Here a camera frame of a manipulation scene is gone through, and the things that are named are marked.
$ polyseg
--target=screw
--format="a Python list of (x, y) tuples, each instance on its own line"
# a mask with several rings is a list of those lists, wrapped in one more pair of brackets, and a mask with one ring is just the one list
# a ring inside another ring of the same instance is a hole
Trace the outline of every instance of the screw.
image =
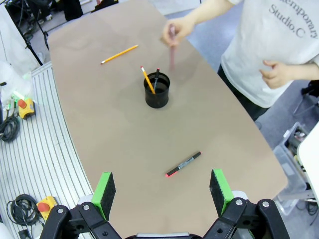
[(269, 203), (268, 203), (268, 202), (263, 202), (263, 206), (264, 206), (265, 208), (267, 208), (267, 207), (269, 207)]
[(243, 201), (241, 201), (240, 199), (238, 199), (238, 200), (236, 200), (236, 204), (237, 204), (238, 206), (243, 205)]

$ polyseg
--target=cable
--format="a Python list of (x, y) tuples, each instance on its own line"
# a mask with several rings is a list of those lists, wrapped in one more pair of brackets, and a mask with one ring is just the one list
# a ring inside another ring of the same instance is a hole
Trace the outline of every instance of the cable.
[(2, 42), (2, 46), (3, 46), (3, 51), (4, 51), (5, 60), (8, 61), (8, 58), (7, 58), (6, 52), (5, 52), (5, 47), (4, 47), (4, 43), (3, 43), (1, 31), (0, 31), (0, 37), (1, 37), (1, 42)]
[(24, 4), (24, 1), (22, 0), (21, 15), (20, 15), (20, 21), (19, 21), (18, 27), (20, 27), (21, 20), (22, 20), (22, 15), (23, 15), (23, 4)]
[(2, 124), (0, 124), (0, 139), (2, 139), (4, 142), (10, 142), (16, 138), (20, 129), (20, 125), (18, 116), (16, 116), (14, 112), (8, 117), (7, 111), (6, 115), (6, 119)]
[(309, 226), (312, 226), (312, 225), (314, 224), (315, 220), (316, 220), (316, 219), (317, 219), (317, 217), (318, 217), (318, 214), (319, 214), (319, 213), (317, 213), (317, 215), (315, 216), (315, 219), (313, 220), (313, 222), (312, 222), (312, 223), (310, 223), (310, 225), (309, 225)]
[(32, 226), (40, 221), (36, 201), (27, 194), (19, 195), (15, 200), (9, 201), (6, 204), (6, 214), (11, 222), (20, 226)]
[(307, 210), (308, 214), (310, 216), (313, 216), (316, 214), (314, 220), (309, 224), (309, 226), (312, 226), (315, 222), (315, 220), (317, 219), (318, 217), (318, 214), (319, 214), (319, 207), (318, 207), (318, 204), (316, 202), (308, 202), (308, 201), (305, 201), (305, 207), (304, 208), (299, 208), (297, 205), (296, 205), (296, 208), (300, 211), (303, 211), (303, 210)]

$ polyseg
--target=green object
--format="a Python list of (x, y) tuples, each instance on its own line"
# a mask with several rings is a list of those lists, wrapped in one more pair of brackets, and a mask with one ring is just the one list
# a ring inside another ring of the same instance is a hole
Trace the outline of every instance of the green object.
[(231, 191), (223, 170), (212, 170), (209, 190), (213, 197), (218, 216), (220, 216), (224, 213), (228, 204), (234, 198), (233, 192)]
[(91, 203), (96, 206), (105, 220), (109, 220), (110, 210), (115, 196), (115, 184), (112, 173), (103, 173), (96, 186)]

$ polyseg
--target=white t-shirt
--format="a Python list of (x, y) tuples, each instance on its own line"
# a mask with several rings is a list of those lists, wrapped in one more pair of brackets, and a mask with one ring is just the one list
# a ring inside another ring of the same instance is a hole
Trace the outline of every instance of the white t-shirt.
[[(229, 0), (238, 4), (242, 0)], [(245, 0), (241, 23), (221, 65), (229, 82), (253, 103), (272, 106), (290, 83), (270, 89), (263, 60), (319, 65), (319, 0)]]

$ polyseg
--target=tan tabletop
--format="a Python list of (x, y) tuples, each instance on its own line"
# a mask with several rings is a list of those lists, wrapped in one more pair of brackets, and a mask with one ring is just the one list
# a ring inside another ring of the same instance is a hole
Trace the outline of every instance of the tan tabletop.
[[(287, 184), (253, 121), (189, 42), (180, 45), (175, 69), (168, 69), (169, 50), (159, 40), (164, 23), (146, 0), (130, 0), (49, 37), (64, 117), (92, 188), (102, 172), (114, 174), (110, 222), (122, 237), (184, 231), (203, 236), (217, 218), (208, 189), (212, 168), (222, 168), (231, 188), (255, 203)], [(164, 108), (145, 103), (140, 65), (170, 77)], [(165, 178), (197, 151), (203, 154)]]

